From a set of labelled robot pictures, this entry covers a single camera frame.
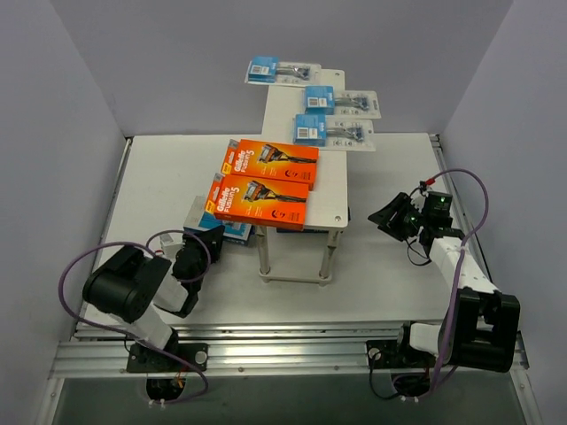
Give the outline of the Gillette SkinGuard blister pack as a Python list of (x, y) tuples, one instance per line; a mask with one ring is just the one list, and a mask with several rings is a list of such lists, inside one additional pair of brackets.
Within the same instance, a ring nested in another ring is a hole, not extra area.
[(332, 86), (308, 86), (303, 90), (303, 100), (307, 114), (370, 120), (382, 118), (377, 93), (371, 90), (336, 90)]

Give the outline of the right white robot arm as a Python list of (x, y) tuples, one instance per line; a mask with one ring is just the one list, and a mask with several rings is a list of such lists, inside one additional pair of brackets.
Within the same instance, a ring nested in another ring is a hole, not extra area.
[(443, 322), (407, 325), (393, 354), (407, 366), (427, 352), (442, 365), (505, 373), (515, 356), (520, 303), (501, 292), (473, 258), (465, 234), (453, 225), (452, 201), (438, 191), (419, 198), (401, 192), (368, 217), (393, 239), (420, 244), (451, 291)]

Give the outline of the orange Fusion5 razor box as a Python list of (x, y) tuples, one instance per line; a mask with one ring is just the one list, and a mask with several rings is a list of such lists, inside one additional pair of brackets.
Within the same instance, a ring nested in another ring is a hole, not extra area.
[(319, 150), (315, 147), (250, 139), (230, 140), (221, 173), (315, 186)]
[(205, 210), (218, 220), (301, 230), (309, 193), (305, 183), (217, 174)]

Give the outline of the clear blue-card razor blister pack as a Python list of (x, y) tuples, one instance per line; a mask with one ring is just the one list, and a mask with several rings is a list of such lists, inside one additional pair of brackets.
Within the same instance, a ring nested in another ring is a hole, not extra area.
[(292, 141), (327, 151), (375, 151), (371, 120), (340, 119), (320, 114), (297, 114)]

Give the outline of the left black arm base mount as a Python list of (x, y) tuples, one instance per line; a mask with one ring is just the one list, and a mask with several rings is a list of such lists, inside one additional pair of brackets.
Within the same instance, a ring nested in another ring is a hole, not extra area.
[(158, 353), (138, 343), (129, 348), (126, 371), (132, 374), (157, 374), (190, 371), (186, 363), (205, 372), (207, 369), (209, 345), (202, 343), (181, 343), (175, 356), (183, 363), (163, 353)]

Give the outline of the aluminium mounting rail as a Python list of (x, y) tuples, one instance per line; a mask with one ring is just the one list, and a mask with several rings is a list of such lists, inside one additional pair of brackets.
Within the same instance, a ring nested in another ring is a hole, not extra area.
[[(362, 374), (373, 344), (390, 351), (398, 330), (371, 328), (267, 327), (181, 328), (182, 346), (204, 349), (200, 361), (209, 377), (262, 375)], [(50, 377), (119, 378), (129, 375), (131, 340), (107, 332), (83, 330), (58, 346)]]

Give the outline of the white two-tier shelf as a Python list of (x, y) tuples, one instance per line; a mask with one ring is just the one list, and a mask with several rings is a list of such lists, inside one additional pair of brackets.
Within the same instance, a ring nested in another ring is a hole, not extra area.
[[(295, 116), (303, 112), (303, 89), (270, 85), (261, 139), (291, 144)], [(279, 236), (273, 228), (256, 230), (260, 278), (264, 282), (326, 285), (341, 236), (348, 226), (347, 161), (344, 151), (321, 151), (314, 189), (307, 201), (305, 234)]]

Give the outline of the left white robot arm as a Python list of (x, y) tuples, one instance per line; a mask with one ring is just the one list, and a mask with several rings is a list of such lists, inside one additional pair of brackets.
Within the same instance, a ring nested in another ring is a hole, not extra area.
[(187, 317), (199, 299), (205, 276), (221, 256), (225, 227), (152, 236), (145, 248), (125, 245), (85, 282), (83, 300), (121, 323), (148, 347), (147, 361), (159, 371), (179, 359), (178, 335), (159, 311)]

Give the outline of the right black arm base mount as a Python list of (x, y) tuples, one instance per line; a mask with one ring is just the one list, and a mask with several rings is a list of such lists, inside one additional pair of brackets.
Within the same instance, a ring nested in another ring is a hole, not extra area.
[(367, 340), (367, 362), (371, 370), (433, 368), (437, 358), (409, 346), (399, 347), (394, 340)]

